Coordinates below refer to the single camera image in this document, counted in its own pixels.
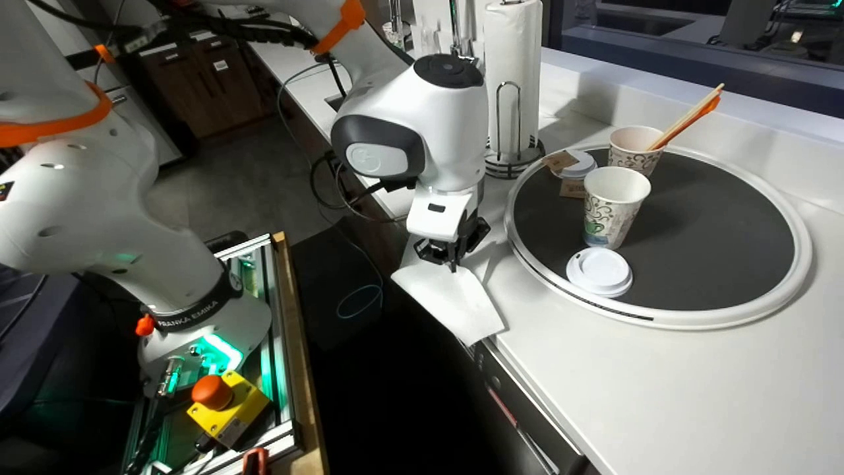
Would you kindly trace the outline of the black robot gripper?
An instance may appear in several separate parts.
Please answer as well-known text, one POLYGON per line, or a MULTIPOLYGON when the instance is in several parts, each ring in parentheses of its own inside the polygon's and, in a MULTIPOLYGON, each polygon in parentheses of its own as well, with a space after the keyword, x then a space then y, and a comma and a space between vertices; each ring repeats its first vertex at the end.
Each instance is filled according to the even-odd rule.
POLYGON ((412 249, 433 265, 460 265, 471 254, 491 224, 478 214, 478 192, 437 192, 417 191, 405 217, 405 229, 415 238, 412 249))

